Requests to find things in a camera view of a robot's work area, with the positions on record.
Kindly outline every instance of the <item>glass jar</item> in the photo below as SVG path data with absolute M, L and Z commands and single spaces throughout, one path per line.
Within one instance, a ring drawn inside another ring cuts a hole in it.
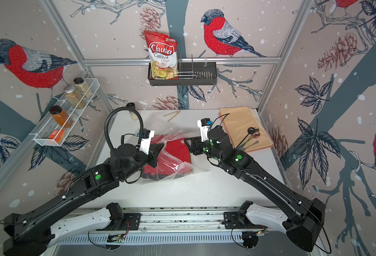
M 64 87 L 64 91 L 66 92 L 65 96 L 67 100 L 73 107 L 77 106 L 76 109 L 82 109 L 86 105 L 86 102 L 82 99 L 83 96 L 75 89 L 74 86 L 66 86 Z
M 73 125 L 74 121 L 70 118 L 65 110 L 60 106 L 52 106 L 49 109 L 52 118 L 63 128 L 70 128 Z
M 90 87 L 81 77 L 74 79 L 74 83 L 76 84 L 76 89 L 80 93 L 84 93 L 86 98 L 90 98 L 93 95 L 91 89 L 89 90 Z

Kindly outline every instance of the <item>small jar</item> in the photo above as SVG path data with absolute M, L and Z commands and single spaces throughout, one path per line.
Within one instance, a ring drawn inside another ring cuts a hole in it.
M 86 98 L 90 98 L 93 95 L 93 92 L 89 90 L 90 87 L 81 77 L 74 79 L 74 83 L 76 84 L 76 89 L 80 93 L 84 93 Z
M 134 102 L 130 102 L 125 106 L 132 108 L 132 109 L 135 109 L 135 103 Z M 132 120 L 138 120 L 138 116 L 134 112 L 131 112 L 131 111 L 129 111 L 129 112 L 130 112 L 130 116 L 131 116 Z
M 65 96 L 67 100 L 73 107 L 77 106 L 76 109 L 82 109 L 86 105 L 86 102 L 82 99 L 83 96 L 75 89 L 74 86 L 66 86 L 64 87 L 64 91 L 66 92 Z
M 60 106 L 52 106 L 49 109 L 49 112 L 52 115 L 52 118 L 63 128 L 70 128 L 74 124 L 74 121 Z

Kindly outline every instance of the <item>tan cloth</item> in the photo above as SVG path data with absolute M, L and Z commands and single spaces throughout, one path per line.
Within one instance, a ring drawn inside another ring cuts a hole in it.
M 234 147 L 240 146 L 238 144 L 245 135 L 248 134 L 249 127 L 259 128 L 260 136 L 248 141 L 245 146 L 240 148 L 241 150 L 251 152 L 273 146 L 272 139 L 250 107 L 240 106 L 236 108 L 221 108 L 219 111 L 221 115 L 230 113 L 224 120 L 224 126 Z

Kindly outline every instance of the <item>snow dot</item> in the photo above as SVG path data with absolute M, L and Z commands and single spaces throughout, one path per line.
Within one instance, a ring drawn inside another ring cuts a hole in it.
M 10 208 L 16 208 L 19 205 L 19 203 L 20 203 L 20 199 L 16 199 L 9 204 L 9 207 Z

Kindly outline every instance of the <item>wire rack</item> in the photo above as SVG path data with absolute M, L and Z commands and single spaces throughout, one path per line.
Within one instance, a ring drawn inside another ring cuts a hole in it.
M 86 93 L 81 93 L 83 97 L 81 98 L 86 102 L 86 105 L 82 109 L 76 109 L 78 104 L 76 106 L 73 106 L 70 104 L 70 102 L 67 100 L 67 98 L 64 96 L 62 100 L 58 100 L 56 105 L 61 106 L 63 110 L 69 114 L 69 119 L 73 120 L 73 124 L 70 127 L 64 127 L 66 122 L 64 123 L 63 127 L 61 127 L 56 120 L 54 120 L 50 114 L 47 114 L 45 118 L 49 118 L 47 123 L 40 129 L 40 131 L 36 134 L 34 141 L 36 141 L 40 146 L 55 146 L 60 147 L 67 136 L 69 135 L 70 131 L 73 129 L 74 125 L 77 123 L 77 120 L 80 118 L 80 116 L 83 114 L 83 111 L 86 109 L 88 104 L 92 101 L 95 93 L 97 92 L 98 88 L 100 87 L 99 82 L 97 79 L 94 78 L 83 78 L 84 81 L 88 84 L 89 88 L 87 90 L 91 91 L 93 95 L 89 98 L 86 98 L 84 95 Z M 53 131 L 58 131 L 57 134 L 60 134 L 61 131 L 63 131 L 63 135 L 58 138 L 57 136 L 54 139 L 49 139 L 51 133 Z

